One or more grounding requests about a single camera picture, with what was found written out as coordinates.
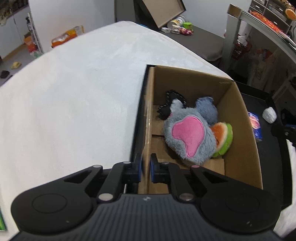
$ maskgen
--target wooden baseboard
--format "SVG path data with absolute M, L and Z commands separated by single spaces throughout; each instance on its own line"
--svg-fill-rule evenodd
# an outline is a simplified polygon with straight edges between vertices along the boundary
M 3 58 L 2 60 L 4 62 L 6 62 L 7 60 L 11 59 L 14 55 L 16 55 L 18 52 L 22 51 L 23 49 L 25 49 L 27 46 L 26 44 L 22 44 L 19 47 L 17 47 L 15 50 L 13 50 L 12 52 L 10 52 L 8 55 L 5 56 L 5 58 Z

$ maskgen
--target green object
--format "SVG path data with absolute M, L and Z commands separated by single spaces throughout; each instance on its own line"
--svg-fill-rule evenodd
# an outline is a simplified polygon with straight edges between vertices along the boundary
M 6 227 L 5 227 L 5 223 L 4 223 L 1 211 L 0 211 L 0 231 L 6 231 Z
M 228 151 L 228 149 L 232 143 L 232 140 L 233 140 L 232 126 L 230 124 L 226 124 L 226 126 L 227 126 L 226 141 L 225 141 L 224 145 L 221 147 L 221 149 L 219 151 L 217 151 L 216 153 L 214 153 L 213 157 L 224 155 Z
M 192 23 L 191 22 L 184 22 L 183 27 L 186 29 L 191 30 L 192 29 Z

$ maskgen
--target white cabinet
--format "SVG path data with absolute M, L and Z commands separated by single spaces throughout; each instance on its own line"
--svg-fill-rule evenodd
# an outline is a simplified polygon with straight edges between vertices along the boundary
M 23 41 L 24 35 L 29 32 L 27 27 L 26 17 L 28 16 L 28 12 L 30 12 L 30 8 L 26 7 L 17 13 L 14 14 L 15 24 L 17 25 L 17 30 L 19 32 L 20 38 Z
M 0 57 L 3 59 L 21 44 L 15 21 L 10 17 L 4 26 L 0 26 Z

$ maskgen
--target pink felt patch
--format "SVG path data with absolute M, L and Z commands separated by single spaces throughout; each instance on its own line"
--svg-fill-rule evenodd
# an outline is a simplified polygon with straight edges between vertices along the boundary
M 172 135 L 184 142 L 187 156 L 193 157 L 205 137 L 205 130 L 199 119 L 188 116 L 173 126 Z

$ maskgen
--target ribbed gray surface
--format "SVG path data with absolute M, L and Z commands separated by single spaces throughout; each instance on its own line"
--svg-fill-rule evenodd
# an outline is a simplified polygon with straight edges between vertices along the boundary
M 191 204 L 171 195 L 124 194 L 114 203 L 102 204 L 83 225 L 64 234 L 37 236 L 19 233 L 13 241 L 226 241 L 280 240 L 273 232 L 241 236 L 209 225 Z

